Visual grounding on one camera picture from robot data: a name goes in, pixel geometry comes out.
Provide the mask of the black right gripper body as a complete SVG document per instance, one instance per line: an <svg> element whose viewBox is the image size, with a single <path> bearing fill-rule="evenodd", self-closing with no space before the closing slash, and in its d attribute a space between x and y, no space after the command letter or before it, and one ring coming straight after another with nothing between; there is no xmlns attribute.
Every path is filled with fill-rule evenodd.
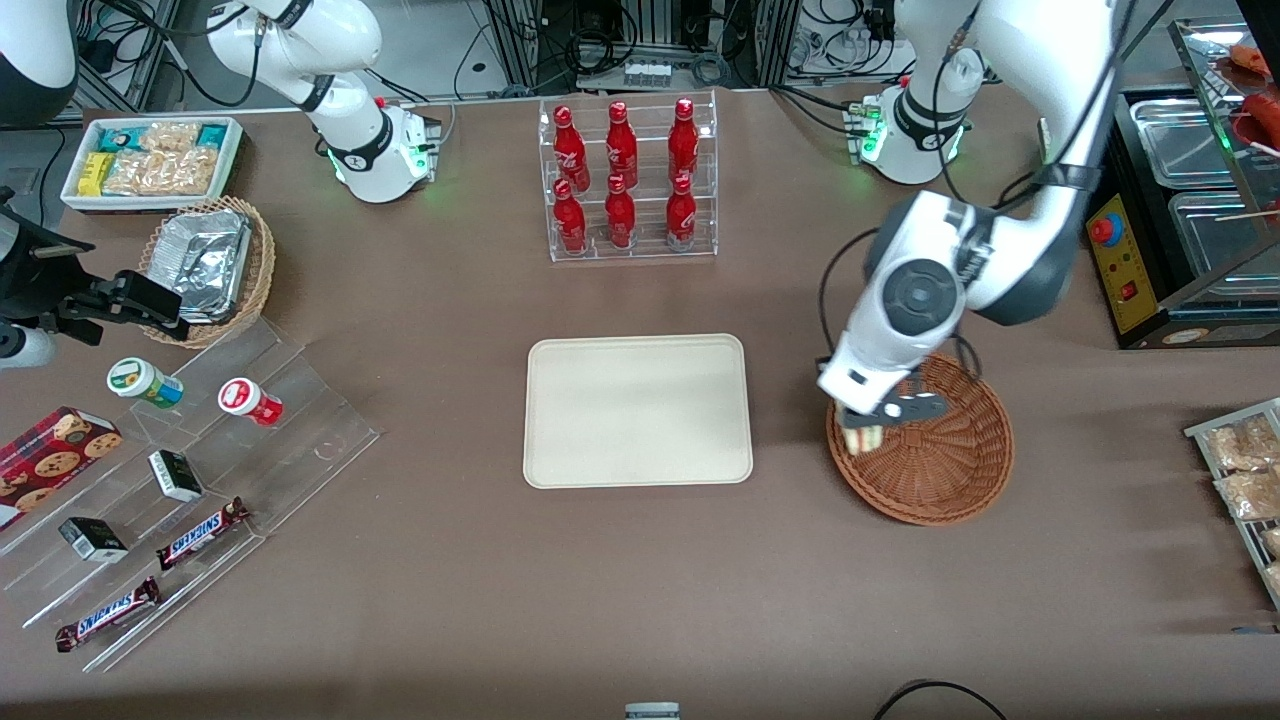
<svg viewBox="0 0 1280 720"><path fill-rule="evenodd" d="M100 345L99 324L67 316L60 310L64 301L91 291L96 283L78 259L96 246L22 217L9 208L13 197L13 190L1 190L1 214L15 225L13 243L1 264L3 320L24 329L64 334L83 345Z"/></svg>

